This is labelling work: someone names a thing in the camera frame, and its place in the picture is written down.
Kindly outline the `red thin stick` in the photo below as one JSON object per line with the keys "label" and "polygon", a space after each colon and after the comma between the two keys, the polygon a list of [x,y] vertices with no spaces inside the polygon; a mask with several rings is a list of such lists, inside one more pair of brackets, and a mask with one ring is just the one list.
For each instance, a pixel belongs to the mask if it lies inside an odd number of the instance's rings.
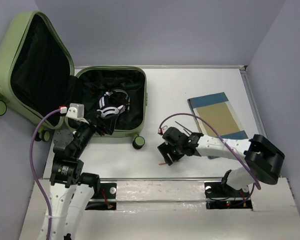
{"label": "red thin stick", "polygon": [[176,164],[179,164],[179,163],[180,163],[180,161],[175,161],[175,162],[173,162],[171,164],[168,164],[166,162],[161,162],[161,163],[158,163],[158,165],[159,166],[165,166],[165,165],[171,166],[171,165],[176,165]]}

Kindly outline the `black and white headphones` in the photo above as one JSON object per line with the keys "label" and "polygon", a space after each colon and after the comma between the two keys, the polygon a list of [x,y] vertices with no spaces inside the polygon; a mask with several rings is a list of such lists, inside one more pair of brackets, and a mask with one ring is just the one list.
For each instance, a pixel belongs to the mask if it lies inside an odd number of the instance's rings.
{"label": "black and white headphones", "polygon": [[98,101],[96,110],[101,118],[106,119],[118,116],[126,110],[130,110],[131,98],[122,88],[114,88],[106,91]]}

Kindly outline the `blue and tan cloth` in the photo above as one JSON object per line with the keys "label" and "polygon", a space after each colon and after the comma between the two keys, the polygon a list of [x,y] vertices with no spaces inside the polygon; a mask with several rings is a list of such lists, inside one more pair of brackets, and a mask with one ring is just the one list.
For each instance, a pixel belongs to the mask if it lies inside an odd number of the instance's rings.
{"label": "blue and tan cloth", "polygon": [[224,139],[244,140],[244,130],[224,92],[197,96],[187,100],[191,113],[207,121]]}

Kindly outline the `green hard-shell suitcase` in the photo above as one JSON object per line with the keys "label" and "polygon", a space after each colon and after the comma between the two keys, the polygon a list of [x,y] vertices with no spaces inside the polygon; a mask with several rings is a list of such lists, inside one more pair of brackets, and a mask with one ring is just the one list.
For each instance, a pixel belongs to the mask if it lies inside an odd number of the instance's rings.
{"label": "green hard-shell suitcase", "polygon": [[[73,119],[53,114],[53,110],[78,103],[84,105],[84,117],[97,111],[99,106],[87,110],[81,99],[83,90],[73,59],[49,18],[40,11],[15,15],[0,44],[0,116],[12,108],[34,124],[47,117],[36,135],[38,141],[46,141],[48,129],[75,130],[79,126]],[[117,115],[117,121],[125,112]],[[145,145],[140,131],[118,130],[116,125],[113,137],[132,138],[135,149]]]}

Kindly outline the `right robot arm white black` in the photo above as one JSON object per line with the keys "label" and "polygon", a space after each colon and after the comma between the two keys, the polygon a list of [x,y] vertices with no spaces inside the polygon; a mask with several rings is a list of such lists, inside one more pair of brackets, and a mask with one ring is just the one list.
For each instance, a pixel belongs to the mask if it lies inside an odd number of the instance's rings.
{"label": "right robot arm white black", "polygon": [[158,150],[165,163],[171,166],[184,156],[217,157],[236,160],[237,169],[228,170],[220,183],[225,196],[232,196],[244,187],[261,183],[276,185],[281,175],[285,154],[260,134],[251,139],[229,139],[213,137],[199,132],[187,135],[176,127],[159,130],[163,143]]}

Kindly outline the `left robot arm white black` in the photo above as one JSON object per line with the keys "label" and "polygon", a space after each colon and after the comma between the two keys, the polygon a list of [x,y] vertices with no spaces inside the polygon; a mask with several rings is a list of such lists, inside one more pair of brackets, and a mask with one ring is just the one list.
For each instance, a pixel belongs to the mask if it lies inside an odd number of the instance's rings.
{"label": "left robot arm white black", "polygon": [[73,110],[57,110],[78,120],[79,125],[75,130],[62,129],[55,135],[49,192],[45,192],[40,181],[36,182],[47,205],[39,240],[73,240],[89,200],[101,191],[99,175],[83,172],[80,157],[95,134],[113,134],[118,116],[92,113],[84,118]]}

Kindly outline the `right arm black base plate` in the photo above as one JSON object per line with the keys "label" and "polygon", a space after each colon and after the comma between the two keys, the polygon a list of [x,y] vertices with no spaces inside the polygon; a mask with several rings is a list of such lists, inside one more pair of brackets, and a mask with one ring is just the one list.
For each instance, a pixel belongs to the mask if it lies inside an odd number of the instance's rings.
{"label": "right arm black base plate", "polygon": [[221,182],[213,181],[204,184],[206,208],[208,210],[252,210],[251,191],[248,186],[240,190],[226,188]]}

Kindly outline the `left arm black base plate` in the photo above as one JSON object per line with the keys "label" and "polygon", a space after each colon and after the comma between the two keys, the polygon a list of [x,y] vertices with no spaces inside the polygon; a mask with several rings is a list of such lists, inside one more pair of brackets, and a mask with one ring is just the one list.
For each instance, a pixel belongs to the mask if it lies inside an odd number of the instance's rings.
{"label": "left arm black base plate", "polygon": [[100,190],[89,200],[87,211],[115,211],[117,209],[117,183],[102,182]]}

